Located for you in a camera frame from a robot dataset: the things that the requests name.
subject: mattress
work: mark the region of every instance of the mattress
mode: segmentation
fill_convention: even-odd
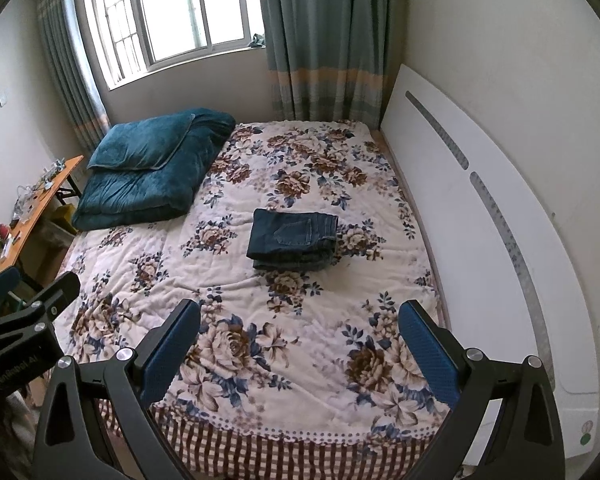
[[[332,264],[254,270],[256,208],[337,215]],[[398,479],[448,413],[397,333],[402,302],[437,319],[438,295],[410,204],[362,123],[240,124],[187,215],[80,234],[64,270],[82,288],[56,333],[79,362],[200,302],[198,341],[151,407],[193,472]]]

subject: teal blanket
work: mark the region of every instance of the teal blanket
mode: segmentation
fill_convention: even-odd
[[[91,155],[90,170],[160,170],[176,152],[196,113],[152,117],[116,124]]]
[[[235,120],[229,114],[206,108],[185,113],[195,117],[190,120],[189,128],[175,149],[173,144],[165,142],[165,136],[157,134],[154,137],[157,140],[152,140],[152,136],[145,132],[146,142],[152,145],[137,143],[134,150],[128,148],[129,144],[119,146],[117,153],[123,155],[120,155],[118,164],[112,164],[111,169],[101,168],[98,161],[102,160],[98,158],[94,165],[92,157],[90,167],[93,175],[74,213],[75,228],[90,231],[157,222],[189,211],[206,172],[234,130]],[[129,129],[121,131],[128,135]],[[162,142],[161,148],[154,145],[159,142]],[[108,156],[108,162],[115,162],[115,159]],[[160,168],[130,169],[134,164],[143,167],[158,165]]]

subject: gray stripe on headboard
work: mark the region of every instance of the gray stripe on headboard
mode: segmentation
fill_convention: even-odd
[[[405,92],[404,96],[411,101],[411,104],[416,107],[416,110],[419,111],[422,116],[427,120],[427,123],[431,125],[431,127],[436,131],[436,133],[442,139],[442,142],[446,144],[449,148],[449,151],[453,154],[453,156],[458,161],[458,164],[462,166],[463,170],[466,170],[469,167],[469,160],[464,156],[464,153],[460,149],[460,147],[456,144],[456,142],[451,138],[451,136],[446,132],[446,130],[442,127],[436,118],[431,115],[431,112],[427,110],[420,101],[416,98],[408,90]]]
[[[491,193],[489,193],[489,190],[484,185],[482,179],[475,171],[472,171],[469,180],[477,191],[478,196],[480,196],[485,208],[487,208],[491,220],[493,220],[493,224],[496,226],[500,238],[502,238],[504,246],[507,248],[507,253],[509,253],[509,258],[511,259],[513,268],[516,271],[516,276],[520,282],[522,294],[525,297],[526,307],[529,310],[531,326],[534,329],[536,345],[538,346],[538,356],[544,363],[544,368],[549,376],[551,388],[555,390],[554,360],[551,355],[549,336],[546,330],[546,323],[544,321],[544,315],[542,314],[542,307],[540,306],[536,286],[531,279],[531,274],[526,266],[525,259],[522,256],[522,252],[520,252],[520,247],[516,243],[513,233],[509,229],[507,221],[504,219],[504,216],[500,212],[500,208],[498,208],[496,201],[493,199]]]

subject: teal curtain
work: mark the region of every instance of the teal curtain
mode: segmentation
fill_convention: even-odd
[[[279,119],[379,127],[403,52],[406,0],[260,0]]]
[[[109,131],[109,117],[91,72],[74,0],[38,0],[38,23],[52,79],[85,154]]]

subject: folded jeans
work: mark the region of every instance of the folded jeans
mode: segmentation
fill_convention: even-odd
[[[323,269],[333,259],[337,227],[334,215],[256,209],[247,257],[262,270]]]

